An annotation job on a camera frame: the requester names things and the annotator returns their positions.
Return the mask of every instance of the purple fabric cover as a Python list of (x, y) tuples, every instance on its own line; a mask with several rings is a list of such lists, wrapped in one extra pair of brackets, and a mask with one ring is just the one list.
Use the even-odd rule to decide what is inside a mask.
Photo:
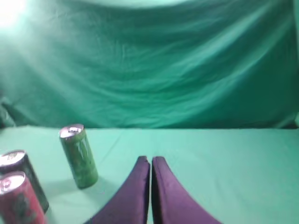
[(191, 198), (164, 157), (154, 157), (152, 166), (151, 200), (155, 224), (220, 224)]
[(85, 224), (146, 224), (150, 194), (150, 164), (140, 156), (113, 198)]

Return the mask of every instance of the green tabletop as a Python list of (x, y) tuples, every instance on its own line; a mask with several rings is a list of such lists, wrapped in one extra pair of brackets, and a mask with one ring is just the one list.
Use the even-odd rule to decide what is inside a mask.
[(164, 156), (192, 197), (225, 224), (299, 223), (299, 130), (87, 129), (100, 178), (85, 190), (75, 185), (58, 131), (0, 131), (1, 153), (28, 152), (50, 202), (49, 224), (88, 220), (140, 155)]

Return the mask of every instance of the green backdrop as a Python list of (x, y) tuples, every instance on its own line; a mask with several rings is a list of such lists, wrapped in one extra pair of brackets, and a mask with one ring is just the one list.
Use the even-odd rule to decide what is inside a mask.
[(0, 34), (6, 125), (283, 127), (299, 111), (292, 0), (28, 0)]
[(299, 0), (294, 0), (295, 4), (295, 18), (296, 18), (296, 25), (297, 25), (297, 47), (299, 52)]

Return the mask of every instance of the green can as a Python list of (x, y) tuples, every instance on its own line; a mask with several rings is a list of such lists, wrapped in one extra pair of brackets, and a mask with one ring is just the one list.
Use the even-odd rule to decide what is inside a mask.
[(77, 187), (84, 189), (94, 185), (99, 175), (84, 126), (74, 124), (64, 127), (59, 135)]

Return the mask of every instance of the aluminum can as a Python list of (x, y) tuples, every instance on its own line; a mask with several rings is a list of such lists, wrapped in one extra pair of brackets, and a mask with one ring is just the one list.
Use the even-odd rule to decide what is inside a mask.
[(20, 171), (0, 178), (0, 213), (7, 224), (47, 223), (29, 179)]
[(15, 150), (0, 156), (0, 174), (22, 171), (30, 180), (33, 190), (44, 212), (49, 208), (47, 197), (24, 150)]
[(74, 124), (64, 127), (59, 136), (77, 187), (84, 189), (94, 185), (99, 175), (84, 126)]

